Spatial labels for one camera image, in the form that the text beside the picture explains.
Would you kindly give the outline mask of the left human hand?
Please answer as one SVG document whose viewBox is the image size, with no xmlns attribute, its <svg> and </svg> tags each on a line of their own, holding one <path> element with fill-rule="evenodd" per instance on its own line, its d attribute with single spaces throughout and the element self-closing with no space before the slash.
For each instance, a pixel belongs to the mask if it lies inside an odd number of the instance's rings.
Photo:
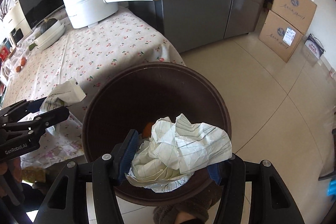
<svg viewBox="0 0 336 224">
<path fill-rule="evenodd" d="M 17 157 L 12 160 L 13 170 L 11 171 L 13 178 L 19 183 L 22 182 L 22 169 L 21 169 L 21 158 Z M 8 166 L 6 162 L 2 162 L 0 166 L 0 175 L 4 175 L 8 171 Z"/>
</svg>

